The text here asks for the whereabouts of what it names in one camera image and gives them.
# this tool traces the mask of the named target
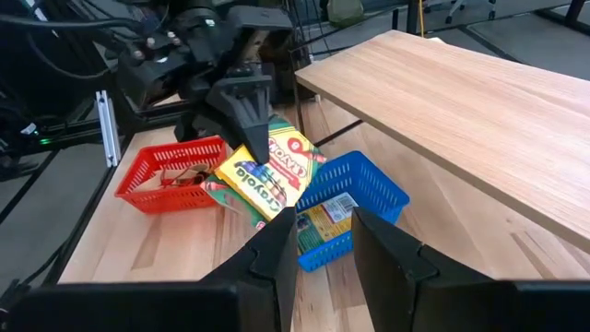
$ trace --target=blue plastic basket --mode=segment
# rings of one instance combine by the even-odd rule
[[[349,193],[360,207],[395,224],[409,196],[359,151],[327,162],[297,203],[301,212],[342,193]],[[325,265],[352,250],[350,231],[337,236],[299,257],[307,272]]]

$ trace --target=wooden board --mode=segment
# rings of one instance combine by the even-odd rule
[[[590,252],[590,82],[397,31],[297,76]]]
[[[290,110],[279,113],[296,118]],[[304,104],[303,120],[316,141],[357,119],[322,101]],[[198,280],[254,234],[248,222],[221,208],[150,217],[113,196],[138,150],[172,142],[171,130],[136,135],[60,282]],[[330,158],[354,149],[409,193],[399,227],[443,253],[499,279],[590,279],[586,253],[370,125],[322,147]],[[299,271],[291,330],[372,331],[352,255],[313,273]]]

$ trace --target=floor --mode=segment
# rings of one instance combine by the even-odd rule
[[[483,7],[486,6],[485,2],[482,3],[483,6],[480,6],[478,2],[471,3],[465,11],[458,14],[454,23],[468,23],[483,19],[481,16],[485,13]],[[499,0],[498,16],[501,12],[504,15],[510,15],[541,7],[540,3],[551,6],[562,4],[564,1]],[[400,14],[400,26],[405,26],[404,15],[403,12]],[[444,27],[444,16],[443,12],[436,11],[427,15],[425,17],[427,30]],[[590,6],[586,7],[582,17],[583,20],[590,22]],[[327,43],[330,49],[348,46],[386,31],[390,29],[390,26],[389,17],[376,18],[350,31],[328,38]],[[319,33],[317,26],[309,30],[311,36]],[[440,37],[447,43],[476,52],[497,55],[474,40],[470,35],[474,33],[523,63],[590,79],[590,66],[587,65],[590,37],[535,15],[487,21],[470,26],[467,31],[451,29],[433,33],[431,36]],[[322,41],[313,45],[314,52],[324,50],[325,45]],[[333,126],[342,124],[311,122],[306,127],[311,128],[310,135],[319,135],[313,134],[313,129],[325,130],[322,126],[327,125],[330,126],[329,129],[333,129]],[[347,135],[362,135],[362,127],[359,130],[360,134],[351,132]],[[336,141],[327,148],[334,149],[336,153],[336,150],[354,147],[339,147]],[[22,188],[29,186],[30,178],[0,183],[0,209],[5,210],[0,216],[8,212],[6,207],[11,208],[5,219],[0,219],[0,262],[2,262],[0,293],[12,279],[23,279],[37,269],[67,238],[99,184],[100,178],[106,172],[103,148],[100,145],[83,145],[56,153],[32,156],[32,158],[38,162],[43,162],[47,158],[53,159],[26,193]],[[21,196],[24,193],[24,196],[13,207],[11,201],[14,203],[14,197],[19,196],[19,193]],[[419,197],[412,197],[412,199],[420,200]]]

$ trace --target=red plastic basket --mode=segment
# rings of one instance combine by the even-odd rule
[[[142,148],[114,195],[148,214],[213,206],[215,201],[198,185],[137,193],[133,190],[155,171],[184,170],[196,163],[214,167],[226,159],[226,154],[225,142],[217,136]]]

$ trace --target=wooden tabletop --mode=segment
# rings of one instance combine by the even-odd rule
[[[590,252],[590,82],[397,31],[297,76]]]
[[[329,101],[303,110],[311,141],[357,120]],[[293,111],[284,114],[295,124]],[[173,140],[172,128],[136,135],[60,282],[199,280],[254,234],[249,222],[219,207],[147,216],[114,197],[140,148]],[[450,257],[494,278],[590,279],[589,255],[368,124],[322,152],[334,158],[354,149],[410,195],[397,225]],[[372,330],[352,255],[299,271],[291,330]]]

